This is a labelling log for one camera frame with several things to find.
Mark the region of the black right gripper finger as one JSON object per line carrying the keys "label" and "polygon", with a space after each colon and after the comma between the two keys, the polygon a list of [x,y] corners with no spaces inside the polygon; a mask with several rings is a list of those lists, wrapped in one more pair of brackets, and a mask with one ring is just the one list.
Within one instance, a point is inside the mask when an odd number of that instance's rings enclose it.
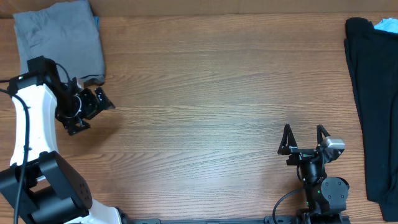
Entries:
{"label": "black right gripper finger", "polygon": [[323,127],[322,124],[317,126],[317,144],[319,146],[326,146],[326,141],[330,137],[328,131]]}
{"label": "black right gripper finger", "polygon": [[295,141],[291,127],[289,124],[286,124],[284,126],[282,140],[277,153],[280,155],[290,155],[293,153],[297,153],[297,151],[298,151],[298,146]]}

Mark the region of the grey shorts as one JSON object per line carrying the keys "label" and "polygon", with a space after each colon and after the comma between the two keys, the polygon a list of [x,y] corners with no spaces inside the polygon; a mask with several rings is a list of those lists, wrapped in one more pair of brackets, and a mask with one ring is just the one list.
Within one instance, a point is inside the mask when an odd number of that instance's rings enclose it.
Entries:
{"label": "grey shorts", "polygon": [[58,73],[62,82],[75,77],[85,85],[104,83],[100,33],[88,1],[58,2],[13,18],[21,74],[28,72],[28,60],[44,56],[65,68]]}

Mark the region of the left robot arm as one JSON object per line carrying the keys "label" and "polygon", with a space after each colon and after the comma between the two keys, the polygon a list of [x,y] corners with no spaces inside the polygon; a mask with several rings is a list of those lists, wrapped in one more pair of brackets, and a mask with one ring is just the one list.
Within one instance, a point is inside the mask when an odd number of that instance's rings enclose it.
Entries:
{"label": "left robot arm", "polygon": [[90,90],[76,78],[62,82],[60,64],[39,56],[28,71],[8,81],[5,93],[16,109],[16,143],[1,194],[26,223],[129,223],[119,208],[95,200],[85,179],[59,154],[55,122],[69,135],[114,104],[102,88]]}

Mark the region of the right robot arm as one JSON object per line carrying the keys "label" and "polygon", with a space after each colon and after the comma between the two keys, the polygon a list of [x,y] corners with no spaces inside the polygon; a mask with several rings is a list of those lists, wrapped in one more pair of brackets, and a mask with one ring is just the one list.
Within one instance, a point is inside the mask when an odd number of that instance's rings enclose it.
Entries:
{"label": "right robot arm", "polygon": [[[345,142],[333,138],[322,126],[317,126],[317,146],[314,149],[300,149],[289,124],[284,126],[282,140],[277,153],[287,155],[288,166],[296,167],[298,179],[303,184],[281,197],[274,205],[274,223],[296,224],[335,224],[349,223],[348,217],[341,215],[346,210],[349,183],[341,177],[329,177],[325,165],[337,160],[345,150]],[[304,192],[307,208],[299,209],[294,216],[277,216],[276,209],[287,197]]]}

